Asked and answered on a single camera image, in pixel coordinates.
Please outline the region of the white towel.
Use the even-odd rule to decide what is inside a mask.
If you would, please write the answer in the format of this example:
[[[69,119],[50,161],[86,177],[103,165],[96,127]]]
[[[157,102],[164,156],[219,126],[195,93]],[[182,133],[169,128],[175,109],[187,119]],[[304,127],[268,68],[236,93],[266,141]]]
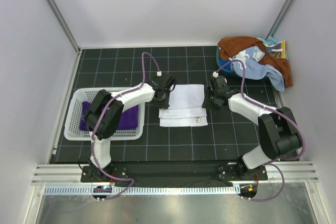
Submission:
[[[207,126],[207,112],[203,107],[204,85],[178,84],[170,93],[169,108],[159,109],[161,127]]]

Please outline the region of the purple towel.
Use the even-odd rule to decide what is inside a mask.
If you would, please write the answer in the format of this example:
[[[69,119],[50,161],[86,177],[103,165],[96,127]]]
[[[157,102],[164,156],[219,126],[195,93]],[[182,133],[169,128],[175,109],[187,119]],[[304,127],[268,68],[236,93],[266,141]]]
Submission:
[[[81,131],[89,131],[87,128],[87,125],[84,121],[84,116],[88,112],[88,109],[90,107],[91,103],[84,101],[82,103],[82,113],[81,113],[81,118],[80,118],[80,125],[79,129]],[[117,130],[132,130],[136,129],[138,127],[138,111],[139,107],[134,106],[126,111],[124,111],[121,115],[121,119],[118,125]]]

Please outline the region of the white plastic mesh basket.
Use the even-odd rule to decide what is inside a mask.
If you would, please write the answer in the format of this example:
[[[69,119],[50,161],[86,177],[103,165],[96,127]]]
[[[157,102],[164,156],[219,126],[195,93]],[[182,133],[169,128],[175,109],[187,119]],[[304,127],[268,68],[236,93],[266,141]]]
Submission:
[[[90,141],[88,131],[80,129],[82,121],[82,103],[92,102],[101,88],[81,88],[74,92],[70,101],[65,121],[64,137],[70,141]],[[138,127],[132,130],[117,130],[110,139],[112,141],[130,141],[139,139],[143,133],[145,104],[138,105]]]

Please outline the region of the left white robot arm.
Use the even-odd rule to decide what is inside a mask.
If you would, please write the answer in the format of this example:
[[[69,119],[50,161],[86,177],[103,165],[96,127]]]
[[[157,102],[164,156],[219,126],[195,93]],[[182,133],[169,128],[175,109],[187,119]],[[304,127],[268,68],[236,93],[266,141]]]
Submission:
[[[169,73],[157,72],[149,81],[123,91],[111,93],[100,90],[83,117],[91,137],[91,163],[93,177],[106,182],[111,176],[110,140],[117,131],[122,113],[142,103],[158,109],[169,108],[170,93],[175,89],[176,78]]]

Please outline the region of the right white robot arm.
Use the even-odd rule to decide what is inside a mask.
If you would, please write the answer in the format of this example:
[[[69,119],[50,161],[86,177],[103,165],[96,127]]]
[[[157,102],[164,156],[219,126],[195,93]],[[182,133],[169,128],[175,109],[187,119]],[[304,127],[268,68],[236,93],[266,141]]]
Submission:
[[[202,107],[215,110],[225,107],[259,129],[259,145],[237,159],[233,168],[235,177],[249,180],[264,164],[303,149],[302,136],[289,108],[273,108],[232,90],[223,76],[211,77],[209,83]]]

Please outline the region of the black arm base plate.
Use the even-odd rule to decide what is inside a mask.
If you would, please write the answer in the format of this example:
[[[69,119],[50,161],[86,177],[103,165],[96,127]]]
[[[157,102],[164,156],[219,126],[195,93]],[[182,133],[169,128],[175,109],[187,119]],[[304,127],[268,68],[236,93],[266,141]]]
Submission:
[[[268,179],[264,166],[248,170],[235,160],[111,162],[103,170],[115,177],[133,178],[143,187]]]

